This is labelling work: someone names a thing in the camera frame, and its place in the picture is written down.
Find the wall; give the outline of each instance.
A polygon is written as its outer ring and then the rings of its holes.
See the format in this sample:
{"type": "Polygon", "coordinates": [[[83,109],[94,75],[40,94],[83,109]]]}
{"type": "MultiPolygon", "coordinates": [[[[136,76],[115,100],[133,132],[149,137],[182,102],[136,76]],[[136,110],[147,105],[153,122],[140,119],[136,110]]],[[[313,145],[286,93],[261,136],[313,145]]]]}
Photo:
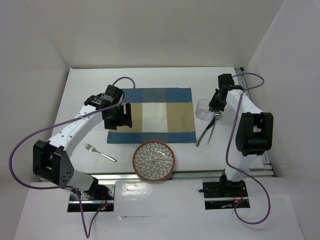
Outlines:
{"type": "MultiPolygon", "coordinates": [[[[55,121],[69,69],[43,24],[25,0],[0,1],[0,233],[13,239],[28,190],[14,182],[8,159],[29,133],[55,121]]],[[[25,182],[32,174],[32,146],[50,132],[20,147],[14,169],[25,182]]]]}
{"type": "Polygon", "coordinates": [[[71,67],[244,67],[283,0],[30,0],[71,67]]]}
{"type": "MultiPolygon", "coordinates": [[[[251,96],[274,115],[269,155],[286,180],[306,240],[320,234],[319,40],[319,0],[285,0],[246,68],[265,78],[251,96]]],[[[246,79],[250,85],[259,81],[246,79]]]]}

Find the patterned plate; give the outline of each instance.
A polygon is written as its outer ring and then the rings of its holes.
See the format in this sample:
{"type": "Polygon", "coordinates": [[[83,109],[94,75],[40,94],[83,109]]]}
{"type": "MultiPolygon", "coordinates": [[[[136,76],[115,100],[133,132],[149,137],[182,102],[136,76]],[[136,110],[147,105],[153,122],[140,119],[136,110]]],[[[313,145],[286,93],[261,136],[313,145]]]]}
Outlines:
{"type": "Polygon", "coordinates": [[[147,141],[136,149],[132,163],[136,174],[141,178],[148,181],[161,181],[173,171],[175,155],[165,143],[147,141]]]}

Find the glass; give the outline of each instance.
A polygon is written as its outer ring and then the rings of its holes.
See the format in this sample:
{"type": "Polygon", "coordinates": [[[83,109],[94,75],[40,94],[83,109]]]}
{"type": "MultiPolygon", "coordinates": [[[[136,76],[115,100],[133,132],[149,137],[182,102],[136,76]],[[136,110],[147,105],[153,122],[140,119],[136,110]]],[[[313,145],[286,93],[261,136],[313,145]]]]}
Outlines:
{"type": "Polygon", "coordinates": [[[194,111],[194,114],[198,119],[205,121],[212,120],[212,118],[214,117],[214,113],[209,111],[209,103],[210,101],[208,99],[200,99],[198,101],[194,111]]]}

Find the cloth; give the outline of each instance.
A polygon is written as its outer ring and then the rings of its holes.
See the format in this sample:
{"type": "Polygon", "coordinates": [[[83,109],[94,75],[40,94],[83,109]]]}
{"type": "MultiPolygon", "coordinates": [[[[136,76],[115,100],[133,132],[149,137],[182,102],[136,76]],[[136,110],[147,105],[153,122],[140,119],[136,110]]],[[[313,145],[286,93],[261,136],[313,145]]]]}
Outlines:
{"type": "MultiPolygon", "coordinates": [[[[128,96],[132,89],[123,89],[128,96]]],[[[195,143],[191,88],[136,88],[129,99],[132,128],[109,130],[108,144],[195,143]]]]}

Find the silver fork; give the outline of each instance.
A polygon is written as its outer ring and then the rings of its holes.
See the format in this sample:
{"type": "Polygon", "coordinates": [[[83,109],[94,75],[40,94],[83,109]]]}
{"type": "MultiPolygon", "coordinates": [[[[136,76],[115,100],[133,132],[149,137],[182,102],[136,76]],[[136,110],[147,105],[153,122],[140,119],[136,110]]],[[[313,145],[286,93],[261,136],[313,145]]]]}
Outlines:
{"type": "Polygon", "coordinates": [[[83,146],[84,146],[85,149],[87,149],[89,152],[96,152],[96,153],[104,156],[105,158],[109,159],[109,160],[112,161],[112,162],[115,162],[115,163],[117,162],[117,160],[115,160],[113,157],[108,156],[108,155],[106,155],[106,154],[104,154],[104,153],[96,150],[96,148],[95,148],[94,146],[90,145],[89,143],[85,143],[83,146]]]}

